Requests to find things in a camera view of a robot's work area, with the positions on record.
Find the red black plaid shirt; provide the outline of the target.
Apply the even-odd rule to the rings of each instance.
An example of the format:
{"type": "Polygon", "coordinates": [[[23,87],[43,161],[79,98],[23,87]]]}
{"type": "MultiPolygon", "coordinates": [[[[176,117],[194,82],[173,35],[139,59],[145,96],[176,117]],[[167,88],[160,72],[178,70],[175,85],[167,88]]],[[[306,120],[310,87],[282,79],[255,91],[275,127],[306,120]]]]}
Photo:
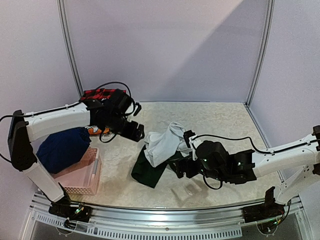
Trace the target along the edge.
{"type": "Polygon", "coordinates": [[[79,102],[83,102],[85,100],[106,100],[111,97],[111,95],[115,92],[116,90],[114,88],[108,89],[108,88],[98,88],[98,89],[90,89],[90,90],[85,90],[83,92],[83,95],[79,99],[79,102]]]}

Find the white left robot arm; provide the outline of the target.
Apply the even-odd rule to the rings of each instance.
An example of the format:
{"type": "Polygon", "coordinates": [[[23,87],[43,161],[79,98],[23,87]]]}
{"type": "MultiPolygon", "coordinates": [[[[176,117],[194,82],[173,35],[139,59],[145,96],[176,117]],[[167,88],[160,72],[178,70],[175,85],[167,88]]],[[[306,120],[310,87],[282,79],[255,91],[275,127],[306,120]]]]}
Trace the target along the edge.
{"type": "Polygon", "coordinates": [[[74,205],[64,198],[63,188],[36,155],[41,143],[49,135],[88,126],[105,127],[117,136],[138,142],[144,138],[144,126],[132,119],[140,110],[140,103],[131,101],[124,112],[117,113],[117,107],[96,100],[36,112],[16,110],[9,115],[11,123],[7,144],[10,162],[55,203],[55,209],[63,217],[70,217],[75,211],[74,205]]]}

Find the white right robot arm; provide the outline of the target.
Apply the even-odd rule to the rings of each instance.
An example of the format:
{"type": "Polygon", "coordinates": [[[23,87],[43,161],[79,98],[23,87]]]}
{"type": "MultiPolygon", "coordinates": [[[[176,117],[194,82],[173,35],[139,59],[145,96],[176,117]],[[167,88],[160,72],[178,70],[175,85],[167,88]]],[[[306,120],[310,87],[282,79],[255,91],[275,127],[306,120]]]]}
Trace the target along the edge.
{"type": "Polygon", "coordinates": [[[273,172],[301,167],[279,186],[265,192],[264,203],[254,208],[244,208],[245,215],[269,218],[284,213],[285,205],[292,197],[320,180],[320,127],[313,127],[311,134],[297,141],[274,148],[252,149],[230,154],[221,142],[201,140],[191,130],[183,134],[191,152],[186,157],[169,161],[178,178],[191,179],[200,174],[221,184],[235,185],[256,181],[273,172]]]}

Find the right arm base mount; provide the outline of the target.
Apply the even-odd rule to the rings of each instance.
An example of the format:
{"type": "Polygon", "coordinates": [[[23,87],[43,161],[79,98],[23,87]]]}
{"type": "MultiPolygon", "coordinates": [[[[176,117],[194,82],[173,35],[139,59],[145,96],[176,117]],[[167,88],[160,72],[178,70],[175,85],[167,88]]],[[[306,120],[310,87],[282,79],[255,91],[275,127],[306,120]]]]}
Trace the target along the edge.
{"type": "Polygon", "coordinates": [[[285,205],[264,202],[243,207],[241,213],[245,223],[257,222],[256,226],[260,233],[271,235],[287,218],[291,203],[291,200],[285,205]]]}

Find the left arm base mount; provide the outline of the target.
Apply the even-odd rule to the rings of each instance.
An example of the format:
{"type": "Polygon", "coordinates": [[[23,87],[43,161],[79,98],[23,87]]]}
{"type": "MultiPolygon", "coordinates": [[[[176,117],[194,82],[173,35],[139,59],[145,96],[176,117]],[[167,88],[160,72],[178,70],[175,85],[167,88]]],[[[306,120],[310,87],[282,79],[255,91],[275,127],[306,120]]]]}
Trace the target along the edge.
{"type": "Polygon", "coordinates": [[[52,215],[65,218],[63,227],[74,230],[78,222],[88,223],[93,208],[84,204],[66,204],[54,202],[50,205],[48,212],[52,215]]]}

